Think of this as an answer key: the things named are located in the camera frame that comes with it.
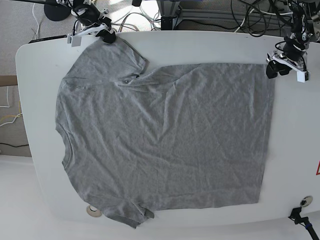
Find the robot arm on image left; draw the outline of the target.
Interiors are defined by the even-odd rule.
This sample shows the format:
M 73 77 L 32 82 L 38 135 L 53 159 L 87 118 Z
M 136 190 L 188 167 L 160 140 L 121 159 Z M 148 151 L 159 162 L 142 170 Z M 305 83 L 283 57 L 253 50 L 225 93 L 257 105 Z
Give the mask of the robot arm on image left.
M 67 43 L 72 47 L 79 47 L 82 37 L 86 35 L 101 38 L 107 44 L 112 44 L 116 40 L 112 20 L 107 17 L 108 11 L 100 11 L 91 0 L 30 0 L 29 2 L 70 11 L 76 18 L 72 32 L 66 36 Z

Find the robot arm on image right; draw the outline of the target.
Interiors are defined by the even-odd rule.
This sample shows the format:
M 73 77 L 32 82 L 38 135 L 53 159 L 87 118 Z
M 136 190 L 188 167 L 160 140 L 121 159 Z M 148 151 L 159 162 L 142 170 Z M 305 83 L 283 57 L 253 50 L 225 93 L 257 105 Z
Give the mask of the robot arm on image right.
M 273 1 L 270 1 L 277 18 L 290 27 L 290 35 L 275 44 L 276 50 L 267 54 L 266 75 L 274 79 L 285 76 L 294 70 L 297 81 L 309 80 L 307 69 L 307 50 L 310 43 L 320 40 L 320 2 L 318 0 L 288 0 L 291 20 L 286 20 L 279 13 Z

